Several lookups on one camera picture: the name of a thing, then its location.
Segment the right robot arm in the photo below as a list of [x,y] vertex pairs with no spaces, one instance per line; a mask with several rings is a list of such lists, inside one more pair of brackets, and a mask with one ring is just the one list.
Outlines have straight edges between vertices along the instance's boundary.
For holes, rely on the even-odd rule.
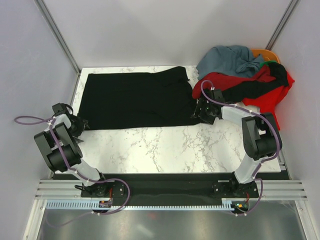
[[229,121],[242,129],[245,151],[239,167],[227,182],[215,182],[214,193],[222,197],[256,196],[256,175],[263,163],[278,157],[282,140],[272,113],[250,111],[237,104],[226,103],[219,89],[202,89],[192,115],[203,123],[216,119]]

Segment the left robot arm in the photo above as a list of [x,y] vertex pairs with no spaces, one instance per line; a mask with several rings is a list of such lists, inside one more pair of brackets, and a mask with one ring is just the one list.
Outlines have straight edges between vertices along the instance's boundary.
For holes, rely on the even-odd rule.
[[81,180],[74,187],[82,197],[107,197],[110,185],[96,168],[83,160],[79,136],[88,130],[88,121],[75,116],[73,108],[66,103],[52,106],[53,116],[47,121],[48,127],[34,136],[34,141],[52,172],[69,173]]

